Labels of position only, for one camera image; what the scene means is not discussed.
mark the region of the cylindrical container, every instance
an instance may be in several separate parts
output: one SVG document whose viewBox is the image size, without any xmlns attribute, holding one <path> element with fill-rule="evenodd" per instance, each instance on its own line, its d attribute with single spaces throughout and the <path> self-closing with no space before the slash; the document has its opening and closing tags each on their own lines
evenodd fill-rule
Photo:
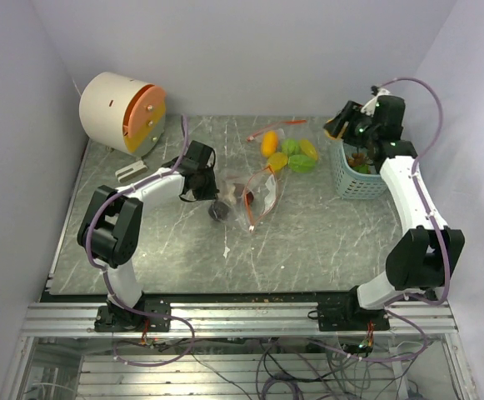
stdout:
<svg viewBox="0 0 484 400">
<path fill-rule="evenodd" d="M 103 72 L 84 89 L 78 113 L 92 140 L 141 157 L 163 133 L 165 98 L 159 86 Z"/>
</svg>

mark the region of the gray marble surface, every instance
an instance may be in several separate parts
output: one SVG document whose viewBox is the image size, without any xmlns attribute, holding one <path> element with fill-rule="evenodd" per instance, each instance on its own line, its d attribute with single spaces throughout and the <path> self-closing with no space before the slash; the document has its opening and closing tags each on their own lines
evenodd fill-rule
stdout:
<svg viewBox="0 0 484 400">
<path fill-rule="evenodd" d="M 191 139 L 217 151 L 224 168 L 254 173 L 265 159 L 246 137 L 268 123 L 301 117 L 191 117 Z M 214 222 L 210 202 L 177 199 L 144 215 L 134 254 L 137 279 L 147 293 L 246 293 L 349 289 L 383 270 L 400 237 L 400 223 L 386 191 L 370 201 L 340 199 L 334 190 L 324 117 L 286 130 L 312 140 L 320 153 L 317 168 L 280 173 L 280 201 L 253 234 Z M 177 156 L 182 145 L 179 117 L 170 116 L 158 145 L 144 161 L 149 172 Z M 53 294 L 105 293 L 99 273 L 89 266 L 76 235 L 97 186 L 121 186 L 114 172 L 132 157 L 91 143 L 52 283 Z"/>
</svg>

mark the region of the plastic bag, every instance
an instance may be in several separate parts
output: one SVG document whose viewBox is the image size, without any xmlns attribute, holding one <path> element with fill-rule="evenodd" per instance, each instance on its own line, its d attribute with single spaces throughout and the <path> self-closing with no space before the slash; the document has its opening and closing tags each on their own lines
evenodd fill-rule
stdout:
<svg viewBox="0 0 484 400">
<path fill-rule="evenodd" d="M 306 122 L 306 119 L 301 119 L 271 123 L 255 131 L 247 141 L 261 144 L 260 153 L 275 173 L 284 168 L 296 173 L 309 173 L 319 161 L 317 139 L 308 125 L 294 128 Z"/>
<path fill-rule="evenodd" d="M 208 210 L 210 216 L 224 223 L 236 222 L 250 233 L 277 204 L 277 179 L 270 167 L 253 175 L 222 172 L 217 188 L 219 194 Z"/>
</svg>

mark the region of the blue basket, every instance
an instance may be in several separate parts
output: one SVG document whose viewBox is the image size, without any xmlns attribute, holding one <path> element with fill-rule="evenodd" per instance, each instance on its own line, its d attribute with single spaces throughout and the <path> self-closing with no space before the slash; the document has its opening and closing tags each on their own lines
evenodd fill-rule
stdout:
<svg viewBox="0 0 484 400">
<path fill-rule="evenodd" d="M 378 198 L 387 189 L 382 177 L 370 167 L 371 174 L 358 173 L 347 164 L 347 156 L 356 153 L 353 146 L 342 140 L 331 141 L 331 167 L 338 196 L 353 200 Z"/>
</svg>

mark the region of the white wall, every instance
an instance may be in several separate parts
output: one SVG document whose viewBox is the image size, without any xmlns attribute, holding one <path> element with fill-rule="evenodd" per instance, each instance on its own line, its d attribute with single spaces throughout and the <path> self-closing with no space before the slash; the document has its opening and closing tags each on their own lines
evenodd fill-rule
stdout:
<svg viewBox="0 0 484 400">
<path fill-rule="evenodd" d="M 421 168 L 444 218 L 466 235 L 450 300 L 484 398 L 484 0 L 457 2 L 417 76 L 437 90 L 446 113 L 442 139 Z M 406 96 L 409 134 L 423 149 L 436 124 L 433 101 L 412 86 Z"/>
<path fill-rule="evenodd" d="M 456 0 L 32 0 L 77 85 L 159 84 L 168 111 L 327 115 L 413 74 Z"/>
<path fill-rule="evenodd" d="M 0 389 L 77 172 L 84 145 L 77 105 L 32 4 L 0 1 Z"/>
</svg>

